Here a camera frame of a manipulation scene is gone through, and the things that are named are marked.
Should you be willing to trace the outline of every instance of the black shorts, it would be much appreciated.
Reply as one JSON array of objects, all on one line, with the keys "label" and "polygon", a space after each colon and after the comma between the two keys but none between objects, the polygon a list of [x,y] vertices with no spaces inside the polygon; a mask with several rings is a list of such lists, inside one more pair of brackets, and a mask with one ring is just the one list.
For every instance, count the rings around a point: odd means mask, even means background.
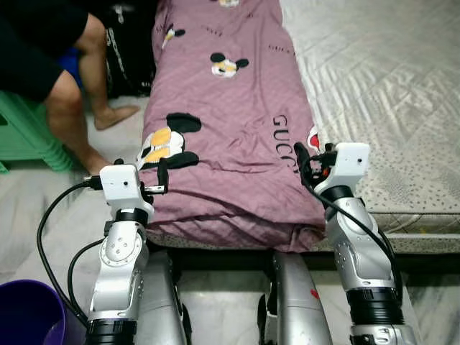
[{"label": "black shorts", "polygon": [[88,13],[65,0],[0,0],[0,90],[44,101],[63,69]]}]

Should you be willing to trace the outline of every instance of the purple bucket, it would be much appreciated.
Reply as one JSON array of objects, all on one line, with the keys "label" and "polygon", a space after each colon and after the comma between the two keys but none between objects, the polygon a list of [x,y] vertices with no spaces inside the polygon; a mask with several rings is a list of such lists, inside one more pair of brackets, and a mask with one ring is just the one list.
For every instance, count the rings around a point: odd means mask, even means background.
[{"label": "purple bucket", "polygon": [[58,294],[36,280],[0,285],[0,343],[82,345],[85,328]]}]

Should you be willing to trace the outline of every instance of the black cable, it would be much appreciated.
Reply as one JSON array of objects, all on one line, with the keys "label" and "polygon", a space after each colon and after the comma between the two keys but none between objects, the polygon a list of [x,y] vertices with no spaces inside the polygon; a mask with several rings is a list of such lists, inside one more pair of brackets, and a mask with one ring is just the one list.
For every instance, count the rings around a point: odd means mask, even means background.
[{"label": "black cable", "polygon": [[69,298],[70,298],[70,301],[72,302],[73,306],[75,307],[75,309],[82,315],[84,316],[86,319],[88,319],[88,317],[86,316],[85,312],[80,308],[76,298],[75,298],[75,294],[73,293],[73,269],[75,268],[75,264],[77,263],[77,260],[78,258],[84,253],[86,252],[87,250],[95,247],[95,246],[98,246],[99,244],[101,244],[102,242],[104,241],[104,239],[99,239],[98,241],[95,241],[93,243],[90,243],[88,244],[87,246],[83,247],[82,249],[80,249],[77,254],[75,254],[75,256],[72,258],[72,261],[70,262],[70,265],[69,265],[69,269],[67,271],[67,289],[69,291]]},{"label": "black cable", "polygon": [[380,240],[367,226],[365,226],[361,221],[356,219],[354,216],[352,216],[350,213],[346,212],[344,209],[341,207],[337,206],[335,203],[329,201],[328,199],[324,198],[323,196],[317,194],[308,181],[302,181],[302,184],[307,188],[307,190],[310,192],[312,196],[317,198],[320,202],[323,204],[326,204],[336,212],[342,213],[345,217],[348,217],[351,219],[356,225],[358,225],[361,229],[366,232],[373,240],[374,242],[380,247],[380,249],[385,253],[387,258],[390,261],[391,264],[391,271],[393,274],[393,277],[395,278],[395,285],[396,285],[396,293],[397,293],[397,298],[400,301],[400,304],[403,302],[403,279],[401,278],[401,271],[399,271],[397,267],[397,262],[396,262],[396,257],[395,253],[393,252],[393,249],[391,247],[390,241],[388,241],[388,238],[384,235],[383,231],[378,231],[379,235],[382,237],[382,240]]},{"label": "black cable", "polygon": [[65,295],[63,289],[59,286],[58,281],[56,280],[56,276],[52,273],[50,263],[48,262],[45,251],[43,250],[43,243],[42,243],[42,236],[43,236],[43,230],[45,228],[46,221],[48,220],[48,217],[50,216],[52,210],[56,207],[59,202],[64,199],[64,197],[67,196],[67,194],[72,193],[74,190],[77,190],[79,188],[84,188],[88,187],[88,183],[79,183],[77,185],[74,185],[73,187],[70,187],[67,189],[64,193],[59,195],[48,207],[46,210],[45,214],[42,217],[42,220],[40,222],[40,225],[38,226],[37,230],[37,248],[38,248],[38,254],[40,255],[40,259],[42,260],[43,266],[45,267],[46,273],[48,274],[48,277],[51,280],[52,286],[56,290],[57,294],[59,295],[60,299],[64,302],[65,306],[72,311],[72,313],[75,315],[75,317],[85,326],[88,326],[88,319],[85,318],[83,315],[81,315],[76,308],[72,305],[71,301],[67,298]]}]

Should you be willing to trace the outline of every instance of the black bag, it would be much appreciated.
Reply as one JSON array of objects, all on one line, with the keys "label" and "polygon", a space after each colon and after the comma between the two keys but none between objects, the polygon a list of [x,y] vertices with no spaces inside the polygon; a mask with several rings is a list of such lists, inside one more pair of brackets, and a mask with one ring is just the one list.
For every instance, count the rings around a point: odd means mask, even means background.
[{"label": "black bag", "polygon": [[107,93],[148,96],[155,77],[152,28],[155,0],[74,0],[98,17],[107,33]]}]

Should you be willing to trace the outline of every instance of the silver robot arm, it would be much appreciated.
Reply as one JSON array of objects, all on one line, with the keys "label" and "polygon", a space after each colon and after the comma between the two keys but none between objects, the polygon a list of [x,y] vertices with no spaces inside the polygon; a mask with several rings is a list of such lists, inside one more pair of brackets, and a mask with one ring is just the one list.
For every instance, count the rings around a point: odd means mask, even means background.
[{"label": "silver robot arm", "polygon": [[[159,167],[158,173],[163,185],[151,188],[149,194],[166,192],[166,167]],[[144,291],[142,273],[149,259],[145,227],[153,219],[152,197],[133,165],[107,166],[100,179],[114,221],[99,251],[101,268],[88,314],[86,345],[133,344]]]},{"label": "silver robot arm", "polygon": [[[348,212],[382,240],[374,218],[364,202],[354,197],[364,176],[369,145],[341,143],[326,145],[323,155],[309,157],[295,146],[303,184],[308,190]],[[310,161],[321,169],[314,171]],[[335,263],[351,308],[352,345],[416,345],[411,327],[404,324],[401,297],[397,293],[392,265],[382,248],[348,216],[327,203],[326,234],[333,246]]]}]

